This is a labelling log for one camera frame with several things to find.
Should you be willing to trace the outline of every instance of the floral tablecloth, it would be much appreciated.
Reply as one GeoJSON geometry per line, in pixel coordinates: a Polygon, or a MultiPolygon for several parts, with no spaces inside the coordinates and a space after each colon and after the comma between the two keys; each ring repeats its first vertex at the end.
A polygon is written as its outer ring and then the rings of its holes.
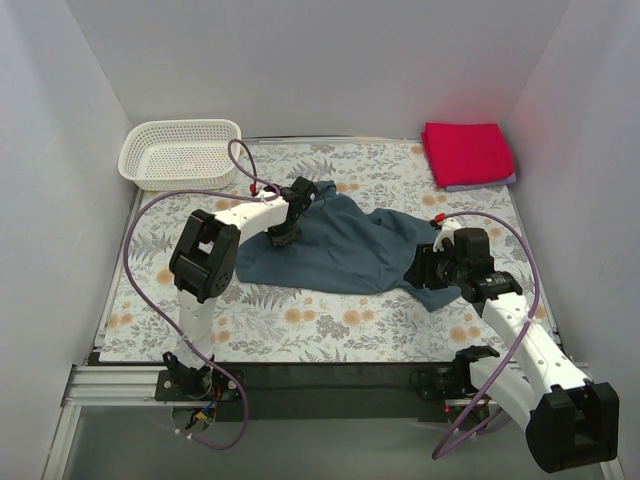
{"type": "MultiPolygon", "coordinates": [[[[438,189],[419,144],[256,144],[259,175],[281,184],[299,175],[333,179],[365,212],[391,208],[425,220],[440,212],[480,210],[516,226],[506,187],[448,193],[438,189]]],[[[238,173],[224,191],[248,193],[238,173]]],[[[142,203],[156,196],[146,192],[142,203]]],[[[189,214],[215,212],[237,202],[180,195],[153,207],[134,235],[131,263],[141,287],[172,318],[178,305],[167,266],[189,214]]],[[[532,298],[532,275],[515,238],[484,218],[467,226],[485,228],[496,268],[511,272],[532,298]]],[[[161,361],[176,341],[170,327],[136,295],[120,269],[117,293],[106,328],[101,361],[161,361]]],[[[234,279],[218,299],[211,342],[219,361],[397,362],[449,361],[469,345],[504,351],[500,338],[473,308],[459,299],[429,313],[402,290],[380,295],[334,295],[304,289],[241,284],[234,279]]],[[[544,305],[536,317],[551,333],[544,305]]]]}

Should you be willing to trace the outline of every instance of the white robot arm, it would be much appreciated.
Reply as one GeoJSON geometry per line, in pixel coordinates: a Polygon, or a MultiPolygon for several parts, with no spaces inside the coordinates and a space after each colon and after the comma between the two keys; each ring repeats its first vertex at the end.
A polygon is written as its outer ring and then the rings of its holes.
{"type": "MultiPolygon", "coordinates": [[[[489,238],[479,228],[446,219],[431,245],[419,245],[405,279],[417,288],[458,286],[506,345],[520,335],[529,307],[522,288],[507,272],[494,270],[489,238]]],[[[471,390],[480,390],[500,363],[490,347],[458,352],[471,390]]],[[[598,461],[617,452],[619,399],[608,383],[594,383],[532,321],[515,351],[522,374],[506,368],[487,390],[525,431],[540,467],[553,472],[598,461]]]]}
{"type": "MultiPolygon", "coordinates": [[[[180,328],[207,358],[213,354],[210,338],[216,300],[231,282],[238,247],[261,232],[267,232],[278,246],[294,240],[300,233],[300,216],[317,193],[313,183],[302,177],[280,190],[281,196],[272,201],[248,202],[215,214],[196,210],[187,220],[169,268],[178,287],[180,328]],[[211,242],[210,252],[201,249],[211,242]]],[[[272,195],[264,189],[256,198],[272,195]]],[[[204,365],[182,338],[173,354],[188,368],[204,365]]]]}
{"type": "MultiPolygon", "coordinates": [[[[302,212],[317,193],[313,183],[301,177],[281,190],[282,196],[274,201],[246,203],[215,214],[193,212],[176,245],[169,267],[179,290],[180,327],[206,357],[213,353],[216,298],[231,281],[238,246],[263,231],[274,245],[294,240],[302,212]],[[201,249],[211,242],[210,252],[201,249]]],[[[416,288],[459,287],[462,297],[511,345],[528,321],[528,307],[515,279],[495,271],[488,235],[482,229],[461,228],[453,219],[434,226],[440,229],[437,239],[417,246],[405,279],[416,288]]],[[[454,363],[463,363],[465,390],[484,385],[499,364],[496,356],[490,347],[458,352],[454,363]]],[[[619,401],[608,383],[592,382],[536,323],[529,326],[514,358],[524,377],[506,368],[487,394],[525,431],[529,449],[545,471],[615,458],[619,401]]],[[[207,367],[184,339],[164,360],[179,384],[199,398],[207,367]]]]}

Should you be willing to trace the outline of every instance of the white wall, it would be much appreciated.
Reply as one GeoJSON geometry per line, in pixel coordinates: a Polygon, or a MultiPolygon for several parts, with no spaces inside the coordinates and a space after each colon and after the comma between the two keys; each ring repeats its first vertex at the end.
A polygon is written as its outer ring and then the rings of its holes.
{"type": "Polygon", "coordinates": [[[618,391],[620,459],[640,478],[640,1],[574,0],[506,131],[562,338],[618,391]]]}
{"type": "Polygon", "coordinates": [[[130,123],[63,0],[0,0],[0,477],[40,478],[131,200],[130,123]]]}
{"type": "Polygon", "coordinates": [[[125,111],[245,136],[506,120],[569,0],[67,0],[125,111]]]}

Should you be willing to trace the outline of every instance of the folded red towel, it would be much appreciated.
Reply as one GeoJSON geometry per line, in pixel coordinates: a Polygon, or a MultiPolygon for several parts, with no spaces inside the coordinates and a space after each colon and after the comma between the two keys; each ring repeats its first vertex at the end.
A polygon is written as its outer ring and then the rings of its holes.
{"type": "Polygon", "coordinates": [[[496,124],[427,123],[422,143],[441,187],[495,182],[515,172],[511,150],[496,124]]]}

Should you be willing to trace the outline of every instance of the leaf pattern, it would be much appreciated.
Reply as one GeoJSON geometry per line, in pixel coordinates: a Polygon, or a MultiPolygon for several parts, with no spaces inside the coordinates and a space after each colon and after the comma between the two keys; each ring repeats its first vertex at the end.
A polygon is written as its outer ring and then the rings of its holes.
{"type": "Polygon", "coordinates": [[[165,232],[158,235],[151,231],[148,236],[141,233],[131,241],[131,257],[134,260],[153,260],[159,252],[166,252],[172,247],[173,243],[165,232]]]}
{"type": "Polygon", "coordinates": [[[242,303],[248,303],[254,307],[269,307],[271,310],[276,305],[282,307],[287,300],[302,293],[300,288],[274,289],[267,285],[251,285],[250,288],[249,293],[245,293],[242,297],[242,303]]]}
{"type": "MultiPolygon", "coordinates": [[[[252,151],[260,176],[282,185],[299,175],[332,179],[365,212],[384,207],[430,219],[443,211],[480,210],[519,230],[505,187],[443,192],[436,188],[422,149],[415,147],[411,142],[278,143],[258,144],[252,151]]],[[[224,191],[246,188],[238,174],[224,191]]],[[[146,192],[141,204],[155,196],[146,192]]],[[[131,246],[134,275],[171,318],[178,319],[179,305],[166,269],[189,214],[197,208],[216,212],[229,206],[216,197],[179,195],[154,206],[140,220],[131,246]]],[[[517,241],[484,218],[460,221],[489,232],[496,268],[512,273],[531,300],[531,270],[517,241]]],[[[137,296],[121,268],[117,282],[101,360],[160,362],[175,346],[175,333],[137,296]]],[[[549,318],[542,321],[551,333],[549,318]]],[[[461,299],[429,313],[404,290],[366,297],[331,295],[243,284],[235,276],[218,298],[211,339],[218,360],[237,362],[448,361],[457,350],[474,344],[505,351],[493,329],[461,299]]]]}

